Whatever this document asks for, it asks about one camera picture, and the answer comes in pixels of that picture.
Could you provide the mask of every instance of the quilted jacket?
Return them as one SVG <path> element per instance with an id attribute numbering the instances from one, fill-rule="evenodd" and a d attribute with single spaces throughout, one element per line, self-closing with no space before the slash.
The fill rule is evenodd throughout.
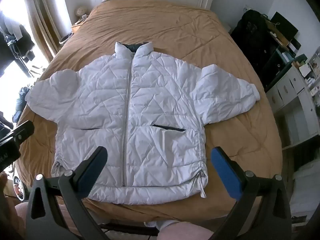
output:
<path id="1" fill-rule="evenodd" d="M 202 69 L 120 43 L 79 72 L 63 70 L 31 88 L 31 110 L 58 124 L 52 175 L 74 170 L 97 146 L 108 161 L 89 198 L 159 204 L 205 197 L 204 125 L 248 111 L 255 85 L 216 65 Z"/>

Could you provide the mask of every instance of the blue gripper pad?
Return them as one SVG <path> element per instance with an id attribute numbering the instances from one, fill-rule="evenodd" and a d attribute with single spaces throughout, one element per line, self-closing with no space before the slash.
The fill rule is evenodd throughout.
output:
<path id="1" fill-rule="evenodd" d="M 242 195 L 242 183 L 231 166 L 231 160 L 220 147 L 211 151 L 211 162 L 223 182 L 229 196 L 237 201 Z"/>

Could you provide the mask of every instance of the metal screw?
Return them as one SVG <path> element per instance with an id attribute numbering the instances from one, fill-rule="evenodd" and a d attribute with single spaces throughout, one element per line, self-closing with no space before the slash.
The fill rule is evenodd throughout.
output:
<path id="1" fill-rule="evenodd" d="M 38 174 L 37 176 L 36 176 L 36 180 L 41 180 L 43 178 L 43 175 L 42 174 Z"/>
<path id="2" fill-rule="evenodd" d="M 64 172 L 64 176 L 70 177 L 73 174 L 73 170 L 67 170 Z"/>
<path id="3" fill-rule="evenodd" d="M 275 177 L 276 177 L 276 180 L 281 180 L 282 179 L 282 177 L 280 175 L 278 175 L 278 174 Z"/>
<path id="4" fill-rule="evenodd" d="M 246 171 L 245 175 L 249 178 L 252 178 L 254 176 L 254 173 L 252 171 Z"/>

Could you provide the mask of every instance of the orange duvet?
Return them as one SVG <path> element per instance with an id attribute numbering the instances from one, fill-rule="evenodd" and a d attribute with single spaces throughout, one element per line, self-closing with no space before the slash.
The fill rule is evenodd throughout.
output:
<path id="1" fill-rule="evenodd" d="M 116 205 L 86 199 L 84 204 L 103 217 L 150 221 L 175 218 L 208 220 L 226 215 L 234 205 L 210 162 L 215 146 L 243 170 L 271 178 L 281 173 L 282 151 L 276 123 L 258 76 L 241 50 L 210 11 L 155 0 L 112 0 L 97 6 L 75 35 L 52 60 L 41 80 L 63 69 L 78 71 L 94 59 L 114 53 L 115 42 L 152 41 L 155 51 L 198 67 L 217 64 L 237 78 L 256 85 L 261 100 L 247 113 L 205 126 L 209 182 L 207 198 L 200 194 L 159 205 Z M 16 162 L 21 179 L 31 186 L 39 173 L 50 177 L 57 125 L 33 113 L 28 106 L 20 123 L 31 120 L 34 135 L 20 147 Z"/>

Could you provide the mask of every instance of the curtain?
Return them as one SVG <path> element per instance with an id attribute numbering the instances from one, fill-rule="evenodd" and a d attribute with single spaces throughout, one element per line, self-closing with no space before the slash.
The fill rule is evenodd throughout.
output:
<path id="1" fill-rule="evenodd" d="M 25 0 L 33 37 L 48 62 L 61 48 L 61 39 L 46 0 Z"/>

